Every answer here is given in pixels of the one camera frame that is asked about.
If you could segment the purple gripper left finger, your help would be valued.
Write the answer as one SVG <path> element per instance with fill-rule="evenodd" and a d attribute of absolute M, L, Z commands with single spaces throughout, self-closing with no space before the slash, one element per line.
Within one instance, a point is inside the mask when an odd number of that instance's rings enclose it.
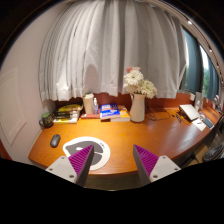
<path fill-rule="evenodd" d="M 90 145 L 69 157 L 60 156 L 46 169 L 46 171 L 83 187 L 93 157 L 94 146 Z"/>

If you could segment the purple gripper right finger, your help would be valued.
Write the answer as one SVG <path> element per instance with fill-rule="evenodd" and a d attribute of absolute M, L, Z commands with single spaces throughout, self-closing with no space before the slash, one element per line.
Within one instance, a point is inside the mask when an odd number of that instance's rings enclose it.
<path fill-rule="evenodd" d="M 133 145 L 133 157 L 143 186 L 180 170 L 167 156 L 157 156 L 136 144 Z"/>

